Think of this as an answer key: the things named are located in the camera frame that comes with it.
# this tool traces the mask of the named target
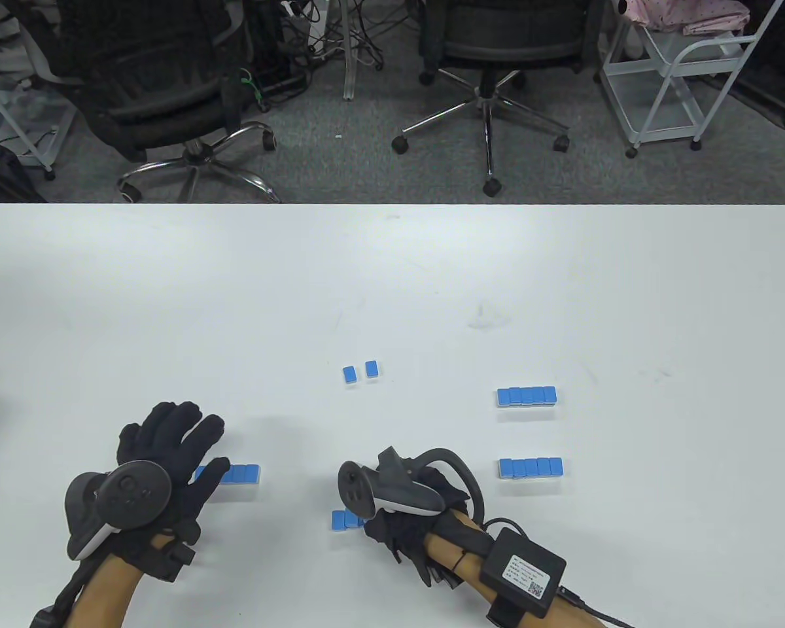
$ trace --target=gloved hand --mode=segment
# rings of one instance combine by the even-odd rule
[[[126,425],[120,433],[117,463],[148,460],[159,464],[171,478],[171,497],[159,518],[139,529],[111,535],[102,547],[162,580],[173,580],[180,568],[174,570],[172,565],[161,565],[163,561],[157,553],[152,549],[147,551],[151,540],[161,532],[174,536],[175,541],[164,548],[163,553],[177,550],[178,562],[188,565],[194,552],[181,548],[181,542],[192,545],[198,541],[201,529],[196,518],[230,468],[227,458],[215,458],[202,470],[198,479],[189,484],[209,448],[224,433],[224,422],[219,416],[210,415],[203,421],[201,417],[199,407],[190,401],[180,406],[165,402],[157,404],[142,425]]]
[[[416,571],[419,572],[419,576],[427,586],[430,586],[432,575],[437,582],[447,580],[453,588],[461,583],[461,580],[452,571],[428,556],[425,551],[425,537],[443,518],[450,517],[458,521],[453,512],[450,512],[451,510],[457,510],[467,515],[468,508],[465,502],[470,497],[464,491],[452,487],[445,476],[431,466],[420,470],[416,481],[432,488],[442,496],[447,506],[443,514],[423,517],[422,515],[407,514],[407,512],[380,510],[371,521],[366,522],[363,531],[369,538],[374,538],[375,541],[385,544],[399,563],[401,563],[399,553],[408,557],[416,566]],[[455,521],[448,521],[453,526]]]

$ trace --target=row of blue tiles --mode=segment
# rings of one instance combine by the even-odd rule
[[[195,469],[195,479],[200,478],[202,472],[202,466]],[[258,484],[260,474],[258,464],[232,464],[221,478],[221,484]]]
[[[378,376],[378,362],[375,360],[370,360],[366,363],[366,377],[377,377]],[[344,367],[343,368],[343,377],[345,378],[346,383],[354,383],[357,382],[357,371],[355,367]]]
[[[500,459],[500,477],[504,480],[521,478],[560,478],[564,475],[561,458]]]
[[[554,406],[558,401],[555,386],[497,389],[497,406]]]
[[[332,530],[335,532],[343,532],[353,527],[363,527],[364,523],[366,521],[354,514],[354,512],[348,510],[332,511]]]

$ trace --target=chair caster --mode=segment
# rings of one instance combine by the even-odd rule
[[[485,182],[485,185],[483,185],[483,194],[490,198],[494,198],[501,189],[503,189],[503,184],[501,182],[497,179],[489,179]]]
[[[520,72],[514,76],[512,76],[512,89],[513,90],[522,90],[524,87],[527,86],[527,76]]]
[[[262,131],[262,146],[267,152],[276,150],[276,135],[273,131]]]
[[[567,152],[570,147],[570,138],[566,135],[558,135],[552,143],[552,150],[556,152]]]
[[[399,135],[392,140],[392,143],[392,149],[399,155],[404,155],[404,153],[407,152],[407,149],[410,148],[410,144],[407,144],[407,138],[405,138],[404,135]]]
[[[126,203],[139,203],[142,200],[142,192],[130,183],[123,183],[120,188],[120,194],[122,194]]]

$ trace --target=forearm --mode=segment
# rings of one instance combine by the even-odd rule
[[[459,512],[453,512],[462,523],[477,527],[470,518]],[[480,568],[483,559],[472,553],[463,556],[462,549],[434,534],[425,538],[425,548],[428,556],[448,569],[453,569],[462,580],[476,589],[489,603],[497,598],[497,593],[480,582]],[[556,598],[552,602],[547,616],[538,619],[526,613],[521,620],[519,628],[604,628],[602,622],[593,616],[587,615],[583,610],[569,605],[563,599]]]
[[[170,540],[157,536],[153,545],[161,548]],[[142,575],[120,557],[108,556],[82,590],[65,628],[120,628]]]

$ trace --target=black office chair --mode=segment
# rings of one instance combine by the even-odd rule
[[[464,101],[402,129],[392,141],[399,155],[407,152],[408,135],[474,105],[482,112],[486,176],[483,192],[495,196],[502,185],[495,177],[491,115],[495,107],[542,120],[558,131],[552,145],[558,152],[570,146],[569,128],[545,114],[500,93],[510,83],[521,89],[524,69],[566,65],[577,74],[585,63],[599,62],[599,31],[607,0],[408,0],[420,25],[419,53],[425,71],[419,81],[428,86],[437,74],[470,92]],[[477,86],[446,68],[479,69]],[[502,78],[499,74],[508,72]]]
[[[279,203],[257,174],[218,158],[250,131],[276,149],[269,126],[241,122],[254,99],[242,83],[250,46],[241,0],[56,0],[58,27],[26,0],[1,2],[18,18],[40,79],[76,105],[96,137],[143,164],[118,179],[126,201],[142,198],[130,177],[177,168],[188,171],[178,201],[192,200],[208,170]],[[216,143],[200,139],[221,128],[227,135]],[[147,149],[173,144],[183,144],[180,158],[145,164]]]

